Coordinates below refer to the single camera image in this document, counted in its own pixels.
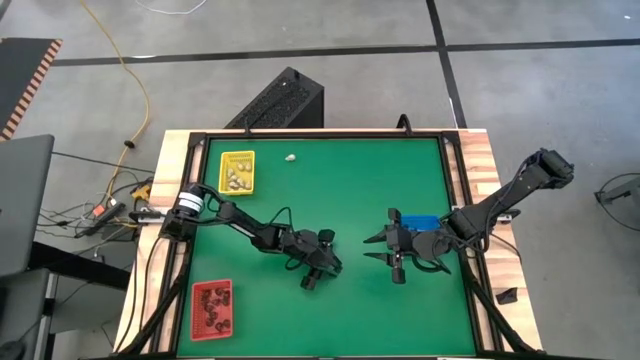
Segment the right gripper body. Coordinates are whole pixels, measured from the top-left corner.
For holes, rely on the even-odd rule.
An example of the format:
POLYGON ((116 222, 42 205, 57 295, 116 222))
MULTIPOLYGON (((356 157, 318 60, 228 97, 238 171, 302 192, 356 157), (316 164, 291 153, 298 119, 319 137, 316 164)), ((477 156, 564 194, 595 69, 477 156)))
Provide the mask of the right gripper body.
POLYGON ((405 270, 403 258, 412 252, 412 232, 402 224, 401 213, 398 209, 389 208, 388 218, 390 223, 385 226, 386 244, 390 253, 387 256, 387 265, 391 268, 391 279, 394 284, 405 284, 405 270))

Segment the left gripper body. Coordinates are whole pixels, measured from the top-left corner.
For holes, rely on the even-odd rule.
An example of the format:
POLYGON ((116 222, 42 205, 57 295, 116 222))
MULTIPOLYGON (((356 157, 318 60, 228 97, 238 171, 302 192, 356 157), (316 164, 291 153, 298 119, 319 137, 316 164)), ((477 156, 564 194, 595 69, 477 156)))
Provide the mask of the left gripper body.
POLYGON ((302 265, 308 266, 309 271, 302 278, 300 286, 305 290, 314 290, 317 282, 321 279, 322 275, 325 274, 320 270, 320 268, 327 266, 327 258, 329 254, 335 254, 333 250, 335 232, 331 229, 320 230, 317 233, 319 238, 319 248, 312 254, 306 256, 294 256, 287 251, 286 243, 288 240, 288 234, 291 232, 295 231, 291 230, 284 234, 284 254, 289 257, 285 263, 285 269, 293 271, 302 265))

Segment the blue plastic basket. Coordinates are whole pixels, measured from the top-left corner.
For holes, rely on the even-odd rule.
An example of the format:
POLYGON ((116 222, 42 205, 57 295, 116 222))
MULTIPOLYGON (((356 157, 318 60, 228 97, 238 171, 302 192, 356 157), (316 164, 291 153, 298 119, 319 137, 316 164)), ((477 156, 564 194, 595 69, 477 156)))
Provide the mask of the blue plastic basket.
POLYGON ((410 231, 433 231, 441 227, 438 216, 435 215, 402 215, 401 223, 410 231))

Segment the yellow plastic basket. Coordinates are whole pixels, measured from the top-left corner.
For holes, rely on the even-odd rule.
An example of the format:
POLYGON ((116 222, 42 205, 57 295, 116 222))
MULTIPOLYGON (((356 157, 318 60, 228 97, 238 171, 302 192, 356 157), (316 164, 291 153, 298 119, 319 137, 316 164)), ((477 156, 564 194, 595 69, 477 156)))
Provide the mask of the yellow plastic basket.
POLYGON ((223 152, 220 156, 220 167, 219 167, 219 181, 218 181, 218 191, 222 194, 229 196, 240 196, 240 195, 251 195, 254 192, 255 185, 255 152, 254 151, 230 151, 223 152), (237 168, 237 164, 242 163, 244 165, 244 171, 239 171, 237 168), (246 163, 251 163, 253 168, 251 171, 246 171, 245 165, 246 163), (227 176, 228 169, 233 169, 235 175, 231 178, 227 176), (239 184, 236 182, 238 176, 242 176, 245 182, 251 182, 252 188, 245 189, 244 183, 239 184), (237 183, 239 185, 238 190, 232 190, 230 188, 231 183, 237 183), (222 186, 228 186, 230 191, 228 193, 224 193, 221 191, 222 186))

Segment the wooden table side board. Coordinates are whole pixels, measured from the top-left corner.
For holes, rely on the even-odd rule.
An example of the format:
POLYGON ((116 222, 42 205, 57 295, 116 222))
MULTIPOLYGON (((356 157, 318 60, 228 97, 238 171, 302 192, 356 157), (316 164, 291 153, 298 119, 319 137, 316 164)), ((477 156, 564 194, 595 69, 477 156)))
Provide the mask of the wooden table side board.
MULTIPOLYGON (((150 193, 152 209, 167 212, 183 183, 197 179, 203 151, 199 135, 190 130, 165 132, 150 193)), ((115 353, 123 352, 133 342, 178 277, 186 246, 160 238, 160 228, 160 223, 152 223, 141 229, 113 347, 115 353)))
MULTIPOLYGON (((501 187, 489 136, 484 129, 467 129, 445 133, 445 146, 451 174, 454 205, 478 203, 501 187)), ((484 255, 467 252, 473 274, 487 294, 518 288, 518 301, 498 305, 511 327, 531 347, 542 347, 521 261, 516 254, 512 226, 498 224, 491 245, 484 255)))

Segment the red plastic basket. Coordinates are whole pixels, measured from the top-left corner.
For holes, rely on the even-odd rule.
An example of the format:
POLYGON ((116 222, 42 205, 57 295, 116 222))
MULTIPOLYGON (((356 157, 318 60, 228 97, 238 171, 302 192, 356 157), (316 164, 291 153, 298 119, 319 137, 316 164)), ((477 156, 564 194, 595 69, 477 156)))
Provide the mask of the red plastic basket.
POLYGON ((233 286, 230 279, 199 282, 192 286, 190 314, 190 336, 192 341, 198 342, 231 337, 234 330, 233 317, 233 286), (201 294, 204 290, 209 290, 211 292, 208 299, 201 298, 201 294), (225 294, 228 294, 231 297, 231 302, 227 306, 222 303, 222 298, 225 294), (221 300, 220 306, 213 306, 211 304, 211 300, 214 298, 219 298, 221 300), (207 312, 203 310, 204 303, 210 304, 210 311, 207 312), (215 320, 214 326, 207 328, 205 326, 205 321, 207 320, 208 313, 212 311, 217 312, 218 317, 215 320), (218 332, 215 329, 215 325, 217 323, 223 324, 223 321, 226 319, 231 321, 231 327, 225 328, 223 332, 218 332))

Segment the black computer tower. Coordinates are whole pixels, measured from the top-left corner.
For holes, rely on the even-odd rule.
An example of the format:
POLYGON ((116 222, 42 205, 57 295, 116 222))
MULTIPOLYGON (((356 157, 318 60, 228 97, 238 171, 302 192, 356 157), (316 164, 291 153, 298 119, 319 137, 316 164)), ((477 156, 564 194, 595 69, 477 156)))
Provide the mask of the black computer tower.
POLYGON ((286 67, 225 128, 323 128, 324 90, 298 70, 286 67))

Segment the black power strip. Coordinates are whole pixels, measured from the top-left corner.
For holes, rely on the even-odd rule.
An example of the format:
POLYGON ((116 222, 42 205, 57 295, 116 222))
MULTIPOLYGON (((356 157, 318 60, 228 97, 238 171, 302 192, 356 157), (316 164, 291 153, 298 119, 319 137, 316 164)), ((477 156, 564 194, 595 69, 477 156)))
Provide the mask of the black power strip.
POLYGON ((115 203, 110 208, 104 210, 94 221, 94 223, 88 228, 80 231, 75 235, 75 238, 81 238, 84 236, 91 236, 98 232, 101 228, 107 225, 110 221, 114 220, 117 215, 119 215, 124 209, 126 205, 121 202, 115 203))

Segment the grey desk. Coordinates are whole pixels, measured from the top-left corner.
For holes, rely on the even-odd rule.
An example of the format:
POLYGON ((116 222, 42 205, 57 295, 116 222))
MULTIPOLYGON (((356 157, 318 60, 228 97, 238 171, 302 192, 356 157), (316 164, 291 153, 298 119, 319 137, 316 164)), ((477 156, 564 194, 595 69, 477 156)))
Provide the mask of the grey desk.
POLYGON ((0 143, 0 278, 27 268, 55 138, 0 143))

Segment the black orange striped mat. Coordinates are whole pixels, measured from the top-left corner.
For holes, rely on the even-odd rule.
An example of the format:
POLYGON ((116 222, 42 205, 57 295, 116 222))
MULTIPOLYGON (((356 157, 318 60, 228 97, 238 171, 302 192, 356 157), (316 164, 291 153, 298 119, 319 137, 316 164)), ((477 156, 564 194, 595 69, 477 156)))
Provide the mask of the black orange striped mat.
POLYGON ((0 142, 15 134, 62 44, 61 39, 0 37, 0 142))

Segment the black frame strut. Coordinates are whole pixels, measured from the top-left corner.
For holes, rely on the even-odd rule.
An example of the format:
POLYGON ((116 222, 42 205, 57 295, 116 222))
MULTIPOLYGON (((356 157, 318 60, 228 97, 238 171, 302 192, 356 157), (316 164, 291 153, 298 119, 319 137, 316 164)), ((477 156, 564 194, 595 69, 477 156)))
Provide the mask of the black frame strut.
POLYGON ((127 289, 114 355, 149 360, 177 357, 181 311, 193 246, 164 238, 145 242, 127 289))
POLYGON ((527 344, 520 335, 511 327, 507 319, 502 315, 498 307, 494 304, 490 295, 488 295, 468 262, 468 256, 465 250, 459 251, 461 257, 461 272, 463 279, 469 282, 469 287, 473 294, 478 298, 485 311, 487 312, 489 323, 494 324, 497 333, 504 337, 511 349, 517 353, 537 353, 538 350, 527 344))

